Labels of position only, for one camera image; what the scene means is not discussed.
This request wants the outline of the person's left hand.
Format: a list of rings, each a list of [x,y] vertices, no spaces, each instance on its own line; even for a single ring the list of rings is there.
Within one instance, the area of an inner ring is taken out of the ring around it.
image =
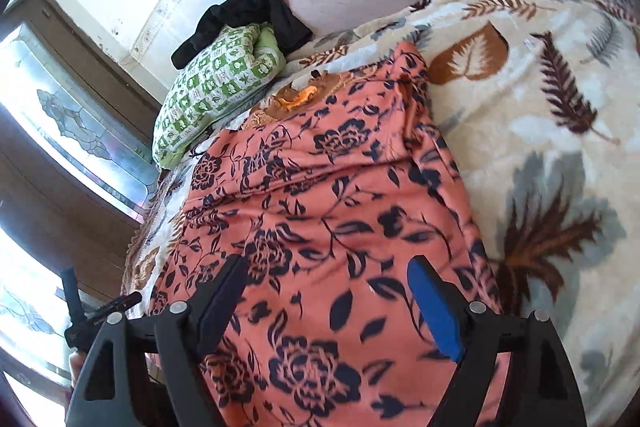
[[[72,387],[77,386],[77,381],[81,373],[81,369],[85,364],[87,353],[85,351],[74,351],[68,357],[68,364],[70,365],[70,375],[72,375]]]

